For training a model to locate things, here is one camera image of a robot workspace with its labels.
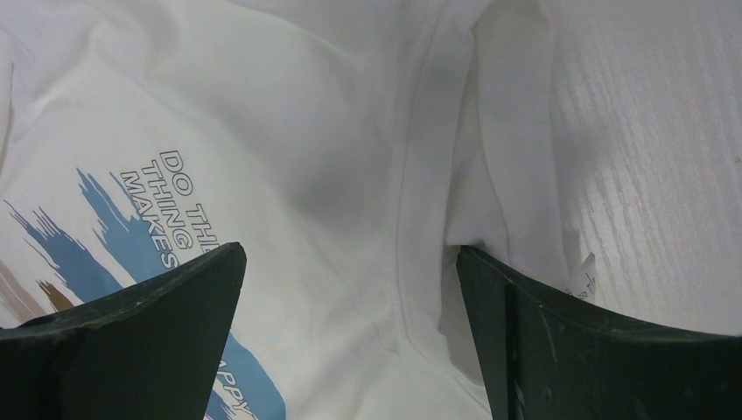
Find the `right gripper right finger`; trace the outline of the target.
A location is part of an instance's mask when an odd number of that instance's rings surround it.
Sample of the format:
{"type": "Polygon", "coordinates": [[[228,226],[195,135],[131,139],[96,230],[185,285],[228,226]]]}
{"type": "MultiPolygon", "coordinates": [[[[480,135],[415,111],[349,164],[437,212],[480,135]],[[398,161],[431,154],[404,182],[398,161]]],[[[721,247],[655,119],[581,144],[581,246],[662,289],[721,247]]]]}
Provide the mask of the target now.
{"type": "Polygon", "coordinates": [[[474,247],[457,272],[494,418],[740,418],[740,337],[609,311],[474,247]]]}

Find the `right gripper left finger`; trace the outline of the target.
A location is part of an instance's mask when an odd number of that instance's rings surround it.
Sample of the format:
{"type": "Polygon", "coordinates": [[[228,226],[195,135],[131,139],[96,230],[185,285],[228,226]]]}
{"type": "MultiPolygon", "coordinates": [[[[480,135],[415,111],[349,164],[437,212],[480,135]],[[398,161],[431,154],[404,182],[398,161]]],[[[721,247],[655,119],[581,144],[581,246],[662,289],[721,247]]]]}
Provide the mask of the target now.
{"type": "Polygon", "coordinates": [[[247,258],[231,242],[1,332],[4,419],[201,419],[247,258]]]}

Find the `white printed t shirt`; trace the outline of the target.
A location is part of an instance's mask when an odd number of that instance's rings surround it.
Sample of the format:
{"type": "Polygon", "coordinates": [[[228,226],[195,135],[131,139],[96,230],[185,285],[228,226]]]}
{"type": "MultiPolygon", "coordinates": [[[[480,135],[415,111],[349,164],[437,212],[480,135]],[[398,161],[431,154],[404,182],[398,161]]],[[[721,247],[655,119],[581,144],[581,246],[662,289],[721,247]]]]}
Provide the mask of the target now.
{"type": "Polygon", "coordinates": [[[445,281],[570,277],[559,8],[2,2],[2,326],[239,242],[207,418],[490,418],[445,281]]]}

